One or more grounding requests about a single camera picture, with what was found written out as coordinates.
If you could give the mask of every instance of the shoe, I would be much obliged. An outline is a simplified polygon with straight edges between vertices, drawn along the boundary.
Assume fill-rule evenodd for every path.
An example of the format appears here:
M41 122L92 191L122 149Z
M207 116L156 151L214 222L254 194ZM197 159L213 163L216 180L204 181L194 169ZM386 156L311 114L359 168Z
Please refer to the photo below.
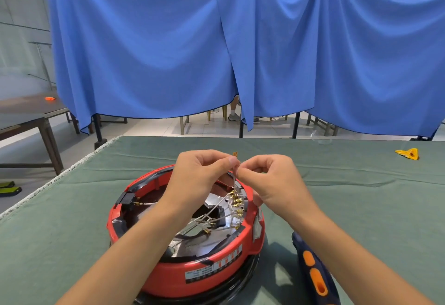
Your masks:
M228 117L229 121L240 121L241 118L239 117L238 114L234 113L234 114L229 114Z

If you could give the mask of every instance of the orange button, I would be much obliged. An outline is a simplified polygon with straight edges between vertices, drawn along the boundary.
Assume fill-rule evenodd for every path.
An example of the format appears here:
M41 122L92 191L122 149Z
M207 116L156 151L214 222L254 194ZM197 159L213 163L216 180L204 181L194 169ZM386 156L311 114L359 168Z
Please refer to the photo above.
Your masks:
M314 266L315 265L315 259L312 255L312 252L310 251L304 251L303 252L303 259L307 266Z
M327 295L327 287L324 283L323 277L321 276L321 273L318 269L312 268L309 271L309 274L311 275L312 283L314 283L315 290L320 296L326 296Z

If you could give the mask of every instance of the dark blue tool handle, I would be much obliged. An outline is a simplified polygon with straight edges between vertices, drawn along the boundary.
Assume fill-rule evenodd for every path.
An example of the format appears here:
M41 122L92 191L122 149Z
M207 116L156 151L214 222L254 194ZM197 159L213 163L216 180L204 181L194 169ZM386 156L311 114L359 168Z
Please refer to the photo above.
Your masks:
M331 273L297 233L292 234L304 281L315 305L341 305Z

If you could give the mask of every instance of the yellow triangular piece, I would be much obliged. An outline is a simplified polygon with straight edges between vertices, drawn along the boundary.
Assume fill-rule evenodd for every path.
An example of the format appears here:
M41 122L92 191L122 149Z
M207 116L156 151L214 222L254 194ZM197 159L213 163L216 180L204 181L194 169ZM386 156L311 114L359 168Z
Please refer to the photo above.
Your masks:
M411 148L407 151L396 151L396 153L411 160L419 160L419 151L417 148Z

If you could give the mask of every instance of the forearm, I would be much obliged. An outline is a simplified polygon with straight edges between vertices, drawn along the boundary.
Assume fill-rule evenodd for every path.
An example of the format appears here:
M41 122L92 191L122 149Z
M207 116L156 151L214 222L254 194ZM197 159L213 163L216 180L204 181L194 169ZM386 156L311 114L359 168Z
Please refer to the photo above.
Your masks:
M433 304L325 214L289 223L314 250L354 304Z
M57 305L130 304L171 239L190 219L161 201L108 249Z

